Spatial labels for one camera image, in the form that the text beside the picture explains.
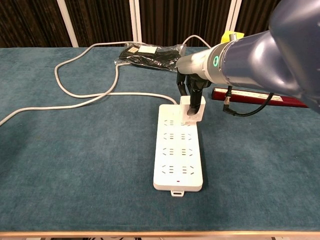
white plug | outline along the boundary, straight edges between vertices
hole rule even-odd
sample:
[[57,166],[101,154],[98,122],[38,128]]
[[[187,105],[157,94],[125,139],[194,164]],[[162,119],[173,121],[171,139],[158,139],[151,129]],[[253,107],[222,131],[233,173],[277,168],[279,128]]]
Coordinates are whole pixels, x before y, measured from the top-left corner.
[[190,96],[181,96],[180,98],[180,116],[182,123],[201,122],[205,111],[206,100],[204,96],[201,97],[201,104],[199,111],[195,115],[189,116],[187,114],[190,106]]

white power strip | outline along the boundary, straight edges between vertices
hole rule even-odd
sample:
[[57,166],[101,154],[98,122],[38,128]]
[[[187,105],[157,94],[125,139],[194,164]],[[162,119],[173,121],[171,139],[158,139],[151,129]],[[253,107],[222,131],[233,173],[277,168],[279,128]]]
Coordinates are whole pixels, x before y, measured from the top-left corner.
[[159,107],[153,186],[183,197],[185,191],[197,192],[203,177],[197,123],[182,123],[181,105]]

robotic arm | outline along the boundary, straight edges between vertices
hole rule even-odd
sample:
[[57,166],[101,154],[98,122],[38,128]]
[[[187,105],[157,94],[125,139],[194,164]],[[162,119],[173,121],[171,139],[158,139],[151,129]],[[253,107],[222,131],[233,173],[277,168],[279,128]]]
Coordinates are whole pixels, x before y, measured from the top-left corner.
[[269,31],[230,40],[176,62],[179,91],[187,94],[186,79],[190,92],[188,115],[211,83],[292,96],[320,113],[320,0],[282,0]]

